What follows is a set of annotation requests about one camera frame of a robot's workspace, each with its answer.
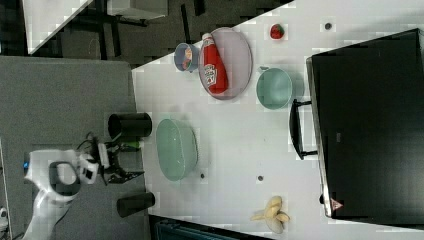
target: gray carpet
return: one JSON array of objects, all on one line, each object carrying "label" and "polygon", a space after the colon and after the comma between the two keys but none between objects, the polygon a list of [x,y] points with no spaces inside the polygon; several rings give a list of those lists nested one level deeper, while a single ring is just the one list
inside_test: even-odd
[{"label": "gray carpet", "polygon": [[[131,67],[146,64],[152,60],[172,53],[175,47],[185,42],[184,27],[180,6],[185,4],[190,31],[193,41],[200,41],[205,32],[211,32],[219,27],[233,27],[260,14],[277,8],[292,0],[205,0],[205,13],[195,16],[193,0],[169,0],[169,14],[166,17],[149,21],[147,27],[119,24],[122,55],[114,57],[111,29],[105,27],[108,60],[129,62]],[[7,24],[3,21],[0,28],[0,41],[7,40],[3,46],[4,55],[22,55],[25,49],[23,17],[19,11],[19,1],[0,0],[0,11],[3,5],[8,5],[3,13]],[[100,59],[98,36],[95,33],[77,31],[65,27],[60,33],[62,56],[73,59]],[[55,40],[47,42],[36,54],[39,57],[58,57],[48,46]]]}]

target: black mug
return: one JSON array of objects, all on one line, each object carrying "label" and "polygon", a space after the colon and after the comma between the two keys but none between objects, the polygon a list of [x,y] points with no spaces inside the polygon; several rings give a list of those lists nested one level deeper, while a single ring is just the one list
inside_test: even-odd
[{"label": "black mug", "polygon": [[112,114],[108,131],[114,142],[140,141],[152,133],[152,119],[147,113]]},{"label": "black mug", "polygon": [[155,205],[153,193],[141,193],[135,196],[121,198],[116,202],[116,208],[121,218],[145,210]]}]

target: small cup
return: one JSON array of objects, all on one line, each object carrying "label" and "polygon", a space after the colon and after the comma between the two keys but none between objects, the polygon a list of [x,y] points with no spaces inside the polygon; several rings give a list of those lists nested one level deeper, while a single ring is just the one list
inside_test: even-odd
[{"label": "small cup", "polygon": [[271,110],[287,106],[293,100],[293,83],[290,76],[279,68],[260,67],[256,94],[261,104]]},{"label": "small cup", "polygon": [[[183,67],[184,61],[188,58],[186,57],[187,49],[191,50],[191,62],[187,66],[187,68]],[[199,50],[193,46],[192,44],[180,43],[175,49],[174,54],[174,63],[178,70],[185,72],[193,72],[197,69],[199,65]]]}]

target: gray floor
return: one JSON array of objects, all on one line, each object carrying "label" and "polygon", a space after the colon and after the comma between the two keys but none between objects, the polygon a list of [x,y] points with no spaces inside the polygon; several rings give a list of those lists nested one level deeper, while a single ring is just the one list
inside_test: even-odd
[{"label": "gray floor", "polygon": [[[110,60],[123,60],[137,67],[172,53],[185,42],[180,6],[186,5],[190,38],[200,41],[205,32],[219,27],[233,27],[256,17],[290,0],[205,0],[205,13],[194,14],[192,0],[170,0],[169,15],[149,21],[147,27],[119,25],[122,55],[113,57],[110,29],[105,28]],[[82,31],[65,29],[61,33],[62,51],[65,58],[99,59],[98,36]]]}]

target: mint green bowl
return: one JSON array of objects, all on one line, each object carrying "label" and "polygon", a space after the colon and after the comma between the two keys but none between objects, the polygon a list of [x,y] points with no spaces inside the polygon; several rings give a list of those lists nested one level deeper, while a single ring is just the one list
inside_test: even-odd
[{"label": "mint green bowl", "polygon": [[159,165],[166,178],[178,181],[197,164],[197,146],[193,130],[182,121],[164,119],[156,131]]}]

